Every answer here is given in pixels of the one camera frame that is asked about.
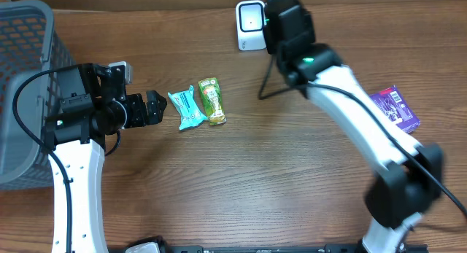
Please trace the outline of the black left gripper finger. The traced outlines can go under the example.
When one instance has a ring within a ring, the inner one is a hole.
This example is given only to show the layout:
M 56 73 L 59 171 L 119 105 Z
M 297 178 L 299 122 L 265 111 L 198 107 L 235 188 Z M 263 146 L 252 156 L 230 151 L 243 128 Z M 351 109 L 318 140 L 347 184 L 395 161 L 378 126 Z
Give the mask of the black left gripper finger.
M 155 90 L 147 90 L 147 108 L 148 109 L 165 109 L 167 100 L 157 93 Z
M 156 125 L 163 120 L 164 108 L 159 106 L 148 106 L 147 108 L 147 124 Z

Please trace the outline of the mint green wipes pack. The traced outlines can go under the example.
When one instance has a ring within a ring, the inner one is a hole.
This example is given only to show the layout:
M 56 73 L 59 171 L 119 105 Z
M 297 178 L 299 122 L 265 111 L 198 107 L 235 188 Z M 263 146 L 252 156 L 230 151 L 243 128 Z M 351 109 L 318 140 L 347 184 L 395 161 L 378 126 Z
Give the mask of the mint green wipes pack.
M 168 97 L 180 114 L 180 131 L 195 128 L 208 120 L 195 101 L 194 86 L 178 93 L 168 93 Z

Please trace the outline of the green yellow snack packet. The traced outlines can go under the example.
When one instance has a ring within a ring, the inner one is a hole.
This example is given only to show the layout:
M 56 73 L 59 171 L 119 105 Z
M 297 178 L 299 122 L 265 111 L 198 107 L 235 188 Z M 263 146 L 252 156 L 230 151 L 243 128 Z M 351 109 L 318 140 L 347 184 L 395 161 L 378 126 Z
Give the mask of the green yellow snack packet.
M 223 108 L 220 86 L 215 77 L 198 82 L 201 101 L 210 125 L 222 125 L 227 119 Z

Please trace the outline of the purple Carefree pad pack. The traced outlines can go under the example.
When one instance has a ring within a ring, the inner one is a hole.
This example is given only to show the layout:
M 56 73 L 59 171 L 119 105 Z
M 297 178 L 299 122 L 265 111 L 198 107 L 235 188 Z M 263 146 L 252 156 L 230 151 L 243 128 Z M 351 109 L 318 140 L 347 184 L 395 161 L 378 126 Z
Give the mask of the purple Carefree pad pack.
M 370 98 L 386 117 L 405 133 L 410 134 L 420 126 L 420 119 L 409 108 L 395 85 L 370 95 Z

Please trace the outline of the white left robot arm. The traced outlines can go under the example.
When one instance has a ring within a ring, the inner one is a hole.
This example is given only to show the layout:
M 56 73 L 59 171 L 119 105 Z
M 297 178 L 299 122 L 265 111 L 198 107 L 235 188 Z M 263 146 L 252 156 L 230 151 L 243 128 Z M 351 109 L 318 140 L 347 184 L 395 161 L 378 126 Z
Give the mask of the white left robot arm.
M 84 63 L 58 71 L 58 113 L 47 117 L 44 139 L 54 186 L 54 252 L 107 252 L 101 178 L 106 136 L 156 125 L 167 100 L 154 90 L 127 94 L 133 70 L 125 61 Z

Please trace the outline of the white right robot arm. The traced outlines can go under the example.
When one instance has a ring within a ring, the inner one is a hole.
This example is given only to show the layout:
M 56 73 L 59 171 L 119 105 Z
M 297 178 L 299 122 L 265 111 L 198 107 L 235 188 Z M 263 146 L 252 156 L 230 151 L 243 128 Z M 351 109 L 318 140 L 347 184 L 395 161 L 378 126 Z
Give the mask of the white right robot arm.
M 315 39 L 312 16 L 299 0 L 265 0 L 263 34 L 291 90 L 300 91 L 346 133 L 376 179 L 365 196 L 372 220 L 360 252 L 402 252 L 408 233 L 440 198 L 444 154 L 389 121 L 352 69 Z

